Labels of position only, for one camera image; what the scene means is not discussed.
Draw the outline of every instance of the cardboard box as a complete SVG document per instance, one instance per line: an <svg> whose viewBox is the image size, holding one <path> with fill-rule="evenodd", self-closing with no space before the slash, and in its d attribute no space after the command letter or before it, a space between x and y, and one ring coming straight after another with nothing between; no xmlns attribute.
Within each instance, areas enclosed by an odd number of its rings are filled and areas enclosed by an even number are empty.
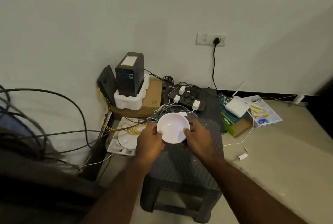
<svg viewBox="0 0 333 224"><path fill-rule="evenodd" d="M241 133L243 133L246 129L252 127L252 117L246 112L242 117L238 118L233 115L231 112L224 108L224 105L220 103L220 110L223 116L223 123L225 129L231 134L233 137L237 137Z"/></svg>
<svg viewBox="0 0 333 224"><path fill-rule="evenodd" d="M142 107L139 110L119 109L111 106L111 111L122 117L147 118L154 114L154 111L161 106L162 81L156 78L149 79L149 87L146 96L142 100Z"/></svg>

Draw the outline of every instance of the floor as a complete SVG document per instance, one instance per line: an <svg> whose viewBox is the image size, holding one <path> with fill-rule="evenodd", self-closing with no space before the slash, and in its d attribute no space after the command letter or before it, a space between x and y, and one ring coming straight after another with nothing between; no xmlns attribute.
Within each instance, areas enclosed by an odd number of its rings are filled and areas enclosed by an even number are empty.
<svg viewBox="0 0 333 224"><path fill-rule="evenodd" d="M283 121L254 128L242 144L225 146L225 158L309 224L331 223L333 140L306 108L281 101L267 103ZM233 138L227 133L222 136L223 144L240 142L246 134ZM245 152L244 148L249 156L239 161L237 156ZM127 161L127 157L114 155L100 183L107 186ZM179 198L167 197L179 205ZM138 196L131 223L143 222L194 223L192 218L181 215L144 212ZM238 223L223 196L214 207L209 223Z"/></svg>

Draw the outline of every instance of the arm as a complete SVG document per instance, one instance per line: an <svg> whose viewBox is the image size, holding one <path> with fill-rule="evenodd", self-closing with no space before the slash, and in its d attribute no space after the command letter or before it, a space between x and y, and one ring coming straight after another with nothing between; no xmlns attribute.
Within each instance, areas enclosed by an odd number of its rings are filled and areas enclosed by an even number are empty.
<svg viewBox="0 0 333 224"><path fill-rule="evenodd" d="M155 133L156 124L148 125L139 135L136 156L111 182L106 193L96 202L80 224L126 224L131 220L133 208L144 176L164 149L162 132Z"/></svg>
<svg viewBox="0 0 333 224"><path fill-rule="evenodd" d="M187 144L219 185L230 208L241 224L306 224L296 214L270 196L261 187L220 157L209 131L197 120L194 131L184 129Z"/></svg>

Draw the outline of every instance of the white wall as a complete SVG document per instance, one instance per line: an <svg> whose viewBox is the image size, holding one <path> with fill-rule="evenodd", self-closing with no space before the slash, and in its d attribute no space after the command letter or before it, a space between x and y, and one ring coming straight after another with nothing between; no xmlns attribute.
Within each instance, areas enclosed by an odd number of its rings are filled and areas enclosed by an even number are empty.
<svg viewBox="0 0 333 224"><path fill-rule="evenodd" d="M216 50L219 89L313 94L333 75L333 0L0 0L0 76L7 88L45 88L72 98L90 129L103 108L95 80L128 52L176 81L211 86L212 48L197 32L226 32ZM12 93L47 132L82 129L75 107L40 93ZM59 150L84 144L58 137ZM84 155L71 154L80 162Z"/></svg>

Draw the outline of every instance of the plastic stool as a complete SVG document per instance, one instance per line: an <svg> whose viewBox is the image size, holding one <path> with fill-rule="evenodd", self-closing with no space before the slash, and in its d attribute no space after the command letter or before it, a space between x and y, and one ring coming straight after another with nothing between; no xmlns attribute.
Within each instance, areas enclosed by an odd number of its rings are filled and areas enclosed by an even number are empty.
<svg viewBox="0 0 333 224"><path fill-rule="evenodd" d="M220 126L211 120L198 119L198 121L210 131L216 151L223 157ZM197 211L163 205L156 202L161 190L203 198L203 201ZM198 223L207 223L210 220L211 210L221 195L213 177L188 149L184 149L181 143L166 144L164 151L144 178L140 205L147 212L161 210L190 216Z"/></svg>

